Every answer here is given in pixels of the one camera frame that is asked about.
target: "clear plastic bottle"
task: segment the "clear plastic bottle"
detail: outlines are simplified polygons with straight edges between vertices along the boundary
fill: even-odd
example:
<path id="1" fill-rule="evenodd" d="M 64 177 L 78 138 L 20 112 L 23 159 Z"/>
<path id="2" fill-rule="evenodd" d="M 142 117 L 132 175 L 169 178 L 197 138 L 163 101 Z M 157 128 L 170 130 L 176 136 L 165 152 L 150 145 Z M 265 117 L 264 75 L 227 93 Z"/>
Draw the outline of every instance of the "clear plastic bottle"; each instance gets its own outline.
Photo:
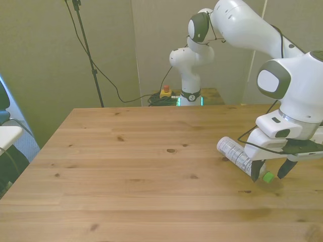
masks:
<path id="1" fill-rule="evenodd" d="M 252 160 L 244 152 L 241 145 L 229 137 L 223 137 L 218 142 L 217 149 L 232 163 L 248 174 L 248 176 L 251 176 Z M 259 177 L 262 178 L 262 180 L 264 180 L 266 183 L 271 183 L 275 178 L 271 172 L 267 171 L 265 164 L 260 170 Z"/>

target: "beige wall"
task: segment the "beige wall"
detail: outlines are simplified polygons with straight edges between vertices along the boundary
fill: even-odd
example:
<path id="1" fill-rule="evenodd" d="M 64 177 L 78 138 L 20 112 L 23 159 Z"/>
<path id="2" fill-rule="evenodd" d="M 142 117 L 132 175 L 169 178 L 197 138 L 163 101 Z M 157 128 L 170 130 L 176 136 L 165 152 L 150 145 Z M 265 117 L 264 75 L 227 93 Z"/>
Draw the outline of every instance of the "beige wall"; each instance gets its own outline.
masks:
<path id="1" fill-rule="evenodd" d="M 83 0 L 81 16 L 94 61 L 124 99 L 138 97 L 130 0 Z M 0 32 L 0 74 L 40 146 L 73 108 L 99 107 L 89 60 L 63 0 L 2 1 Z M 123 106 L 100 75 L 99 83 L 107 107 Z"/>
<path id="2" fill-rule="evenodd" d="M 203 8 L 214 9 L 216 3 L 216 0 L 132 0 L 141 94 L 159 89 L 170 68 L 171 51 L 186 44 L 190 18 Z M 246 3 L 261 15 L 264 0 L 246 0 Z M 216 61 L 198 69 L 202 87 L 217 87 L 227 104 L 240 103 L 252 51 L 233 48 L 221 41 L 214 41 L 211 46 Z M 165 83 L 181 88 L 177 70 L 172 70 Z"/>
<path id="3" fill-rule="evenodd" d="M 323 50 L 323 1 L 322 0 L 269 0 L 264 19 L 281 29 L 291 41 L 304 51 Z M 261 52 L 255 53 L 250 79 L 246 85 L 244 103 L 271 103 L 256 85 L 258 70 L 271 59 Z"/>

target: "green cap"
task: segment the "green cap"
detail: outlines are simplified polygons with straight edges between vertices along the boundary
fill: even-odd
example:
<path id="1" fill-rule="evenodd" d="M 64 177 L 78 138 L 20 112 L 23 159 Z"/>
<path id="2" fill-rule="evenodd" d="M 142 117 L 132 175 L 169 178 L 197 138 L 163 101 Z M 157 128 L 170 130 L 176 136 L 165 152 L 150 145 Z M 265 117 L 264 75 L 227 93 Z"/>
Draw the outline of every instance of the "green cap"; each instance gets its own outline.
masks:
<path id="1" fill-rule="evenodd" d="M 267 172 L 264 176 L 263 176 L 263 180 L 266 182 L 266 183 L 271 183 L 275 178 L 275 175 L 272 174 L 271 172 Z"/>

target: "wood grain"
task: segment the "wood grain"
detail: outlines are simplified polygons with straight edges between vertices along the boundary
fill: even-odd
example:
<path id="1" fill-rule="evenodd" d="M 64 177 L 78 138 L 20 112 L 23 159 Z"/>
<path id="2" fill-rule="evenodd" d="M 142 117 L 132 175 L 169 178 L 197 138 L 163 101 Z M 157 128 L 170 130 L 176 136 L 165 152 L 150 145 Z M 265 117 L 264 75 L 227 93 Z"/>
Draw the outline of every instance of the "wood grain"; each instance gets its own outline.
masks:
<path id="1" fill-rule="evenodd" d="M 216 151 L 267 108 L 74 109 L 0 200 L 0 241 L 322 241 L 322 161 L 254 184 Z"/>

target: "red button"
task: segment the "red button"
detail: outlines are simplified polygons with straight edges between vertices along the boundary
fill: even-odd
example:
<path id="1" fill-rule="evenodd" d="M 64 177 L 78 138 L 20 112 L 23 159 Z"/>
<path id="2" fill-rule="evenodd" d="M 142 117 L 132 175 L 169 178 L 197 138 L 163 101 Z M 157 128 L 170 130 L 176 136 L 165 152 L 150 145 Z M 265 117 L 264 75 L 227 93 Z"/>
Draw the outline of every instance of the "red button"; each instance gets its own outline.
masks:
<path id="1" fill-rule="evenodd" d="M 169 85 L 164 85 L 164 91 L 165 91 L 165 92 L 169 92 L 169 91 L 170 91 L 170 87 L 169 87 Z"/>

